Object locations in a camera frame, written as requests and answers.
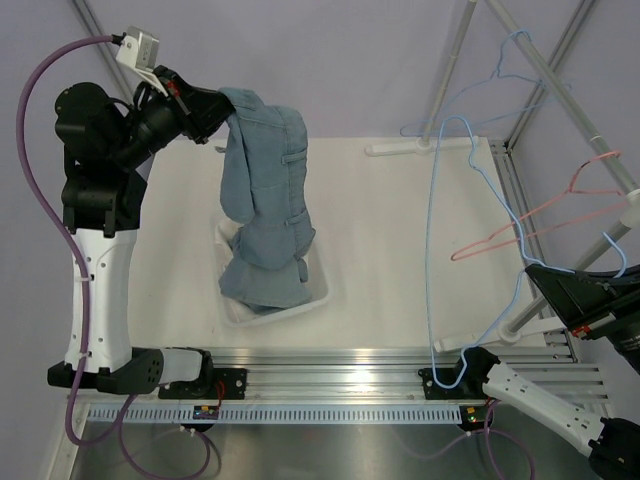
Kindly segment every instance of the metal pole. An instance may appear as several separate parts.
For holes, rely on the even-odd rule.
[[[73,9],[76,11],[78,19],[84,26],[84,29],[87,31],[87,33],[95,36],[104,35],[102,26],[98,22],[98,19],[87,4],[86,0],[71,0],[70,3]],[[127,82],[127,78],[124,76],[122,68],[120,67],[120,65],[118,65],[118,62],[116,62],[116,59],[113,56],[113,52],[104,43],[96,46],[98,47],[98,51],[100,52],[102,61],[107,67],[107,70],[109,71],[112,80],[116,84],[116,87],[124,97],[124,100],[131,101],[131,99],[133,98],[133,90],[131,89],[131,85],[129,85],[129,82]]]
[[[631,229],[626,225],[618,222],[607,232],[609,236],[617,242],[624,237]],[[600,258],[611,247],[609,242],[604,238],[600,238],[576,263],[576,270],[584,270],[593,262]],[[531,302],[516,318],[508,322],[505,326],[509,333],[515,334],[524,327],[529,320],[535,317],[547,305],[544,297],[538,297]]]
[[[553,53],[549,57],[549,61],[547,62],[549,68],[553,72],[558,72],[565,63],[565,60],[569,57],[569,53],[573,49],[576,44],[576,40],[584,26],[587,24],[587,21],[591,17],[591,14],[595,10],[596,5],[600,0],[582,0],[580,5],[575,9],[573,15],[571,16],[571,20],[567,24],[564,32],[562,32],[562,36],[560,40],[556,44],[556,47],[553,49]],[[531,107],[533,105],[538,105],[544,101],[547,97],[549,91],[544,88],[542,85],[536,85],[536,87],[531,92],[527,103],[524,108]],[[516,124],[511,130],[511,133],[507,136],[506,144],[509,151],[513,150],[513,148],[518,143],[518,140],[522,136],[525,128],[533,120],[537,109],[526,110],[520,114],[518,120],[516,120]]]
[[[433,125],[436,121],[436,116],[438,115],[440,107],[442,107],[444,97],[447,94],[447,89],[449,88],[449,83],[451,82],[451,75],[453,74],[453,69],[456,66],[456,62],[458,61],[458,55],[460,54],[460,49],[462,48],[462,42],[465,35],[467,34],[467,30],[469,30],[471,17],[473,16],[473,11],[475,10],[477,4],[478,0],[468,0],[467,5],[464,8],[464,13],[462,14],[462,18],[460,19],[460,26],[458,27],[458,32],[456,33],[456,38],[453,41],[451,53],[449,54],[449,62],[447,63],[447,68],[444,71],[442,82],[440,83],[440,88],[438,89],[438,94],[436,95],[435,102],[433,103],[433,108],[431,109],[431,113],[429,114],[429,120],[424,126],[424,135],[421,139],[421,142],[424,145],[427,145],[429,143],[429,132],[431,132],[431,130],[433,129]]]
[[[520,30],[518,24],[499,0],[487,0],[487,4],[509,33]],[[544,80],[547,88],[556,96],[560,105],[562,105],[596,155],[611,152],[612,149],[607,145],[602,135],[600,135],[593,123],[591,123],[591,120],[589,120],[580,105],[578,105],[569,94],[557,75],[549,68],[545,59],[529,41],[527,36],[516,35],[513,40],[529,64],[531,64],[536,73]],[[617,157],[611,157],[603,163],[624,193],[638,189],[638,185]]]

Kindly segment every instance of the white cable carrier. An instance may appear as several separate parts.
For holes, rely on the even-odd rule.
[[[213,405],[133,404],[127,423],[226,423],[245,425],[457,425],[462,422],[457,405],[235,405],[225,404],[219,412],[202,413]],[[121,405],[92,404],[88,421],[112,422]]]

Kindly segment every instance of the white plastic tray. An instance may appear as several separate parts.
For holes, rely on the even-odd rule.
[[[229,247],[229,241],[238,231],[240,225],[230,219],[222,220],[213,228],[213,258],[214,274],[217,279],[222,276],[224,270],[233,258],[233,252]],[[309,310],[320,307],[331,298],[331,285],[326,274],[326,264],[322,260],[318,247],[318,235],[313,240],[311,248],[304,260],[309,267],[309,281],[305,284],[311,292],[311,301],[297,307],[279,310],[273,313],[259,314],[237,300],[225,297],[216,289],[218,304],[221,305],[221,313],[224,322],[231,327],[251,327],[263,325],[278,320],[295,317]]]

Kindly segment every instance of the white bracket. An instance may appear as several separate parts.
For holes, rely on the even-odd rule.
[[[494,365],[487,377],[489,381],[482,385],[482,391],[488,396],[513,405],[556,432],[581,454],[591,454],[589,442],[597,440],[604,428],[599,415],[534,385],[504,362]]]
[[[638,228],[640,227],[640,189],[629,192],[627,201],[629,207],[620,217],[620,223],[631,229]]]
[[[142,77],[145,82],[149,83],[165,97],[168,97],[169,94],[164,85],[153,73],[159,46],[158,39],[150,33],[136,27],[129,27],[116,55],[116,60],[119,64]]]
[[[82,284],[88,282],[91,322],[85,371],[97,373],[100,368],[109,368],[114,372],[131,360],[127,307],[129,266],[137,230],[117,232],[114,238],[106,238],[102,230],[79,228],[73,237],[84,255],[89,278],[80,278],[80,269],[74,263],[73,326],[64,360],[77,370],[82,357]]]
[[[528,335],[536,335],[539,333],[551,332],[554,330],[562,330],[565,328],[564,324],[558,317],[549,317],[541,320],[536,320],[527,323],[515,334],[511,334],[506,328],[507,324],[502,323],[496,330],[487,335],[482,344],[501,342],[506,345],[513,345],[520,341],[522,337]],[[459,350],[466,345],[472,345],[477,342],[482,333],[468,333],[465,335],[456,335],[436,340],[433,345],[437,352],[449,352],[451,350]]]
[[[474,136],[473,141],[477,145],[480,139]],[[430,138],[428,143],[423,142],[422,138],[413,138],[403,142],[369,144],[364,147],[364,151],[370,157],[405,155],[410,153],[429,155],[436,151],[437,146],[437,138]],[[451,150],[455,148],[471,148],[471,139],[469,139],[469,137],[450,137],[442,140],[440,144],[440,150]]]

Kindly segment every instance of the white wall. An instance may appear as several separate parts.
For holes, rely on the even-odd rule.
[[[573,95],[582,105],[611,148],[622,150],[622,162],[640,179],[638,156],[638,45],[640,3],[634,0],[600,2],[561,76],[573,84]],[[545,107],[531,124],[515,156],[526,172],[534,204],[540,204],[566,188],[575,169],[593,155],[558,105]],[[616,188],[601,165],[585,171],[581,185]],[[582,197],[564,201],[540,215],[542,226],[610,205],[615,198]],[[545,238],[550,262],[570,266],[618,218],[619,212],[578,226],[570,226]],[[627,235],[620,245],[630,265],[640,262],[639,232]],[[620,260],[608,253],[596,270],[617,269]],[[584,359],[599,362],[616,412],[640,422],[636,405],[640,378],[606,340],[583,343]]]
[[[71,328],[71,260],[67,246],[23,180],[15,143],[22,86],[55,48],[85,36],[66,2],[4,2],[0,16],[0,469],[2,478],[38,478],[64,392],[46,383],[62,360]],[[101,83],[115,93],[93,49],[50,69],[27,113],[27,150],[35,176],[54,205],[63,185],[62,145],[54,134],[53,103],[75,81]]]

